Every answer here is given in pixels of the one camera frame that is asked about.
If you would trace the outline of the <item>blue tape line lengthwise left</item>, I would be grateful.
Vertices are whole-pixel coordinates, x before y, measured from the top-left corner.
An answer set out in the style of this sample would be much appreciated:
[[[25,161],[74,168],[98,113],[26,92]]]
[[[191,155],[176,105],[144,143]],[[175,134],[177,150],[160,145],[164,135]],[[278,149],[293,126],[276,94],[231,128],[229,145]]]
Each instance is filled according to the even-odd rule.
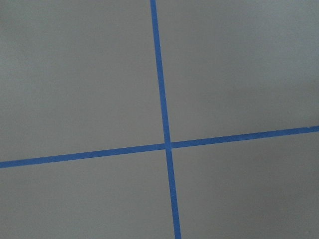
[[[156,1],[155,0],[150,1],[150,6],[151,6],[153,37],[154,37],[154,46],[155,46],[155,57],[156,57],[156,66],[157,66],[157,75],[158,75],[161,118],[162,118],[162,126],[163,126],[164,148],[165,148],[167,173],[168,173],[173,230],[174,230],[174,237],[176,239],[180,239],[181,229],[180,229],[174,164],[173,164],[172,146],[171,146],[170,129],[169,129],[169,118],[168,118],[167,102],[166,102],[165,82],[164,82],[162,57],[161,57],[160,35],[159,35],[160,33],[159,33]]]

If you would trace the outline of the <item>blue tape line crosswise left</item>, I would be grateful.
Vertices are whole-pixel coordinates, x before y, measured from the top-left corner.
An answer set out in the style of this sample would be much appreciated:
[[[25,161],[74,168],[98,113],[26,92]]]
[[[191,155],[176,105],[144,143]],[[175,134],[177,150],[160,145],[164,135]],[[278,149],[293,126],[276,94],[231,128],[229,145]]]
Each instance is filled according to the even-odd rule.
[[[279,136],[287,136],[287,135],[306,134],[306,133],[313,133],[313,132],[318,132],[318,131],[319,131],[318,126],[300,127],[300,128],[291,128],[291,129],[283,129],[283,130],[273,130],[273,131],[265,131],[265,132],[256,132],[256,133],[203,138],[203,139],[195,139],[195,140],[177,141],[177,142],[172,142],[171,147],[173,149],[176,149],[176,148],[229,143],[229,142],[236,142],[236,141],[255,140],[255,139],[271,138],[271,137],[279,137]],[[160,151],[160,150],[164,150],[164,149],[165,149],[165,144],[163,144],[163,143],[151,144],[151,145],[142,145],[142,146],[133,146],[133,147],[124,147],[124,148],[115,148],[115,149],[107,149],[107,150],[65,154],[65,155],[55,155],[55,156],[38,157],[38,158],[30,158],[30,159],[3,161],[0,163],[0,167],[1,168],[11,168],[11,167],[19,167],[19,166],[27,166],[27,165],[37,165],[37,164],[47,164],[47,163],[55,163],[55,162],[82,160],[82,159],[124,155],[124,154],[132,154],[132,153],[141,153],[141,152],[149,152],[149,151]]]

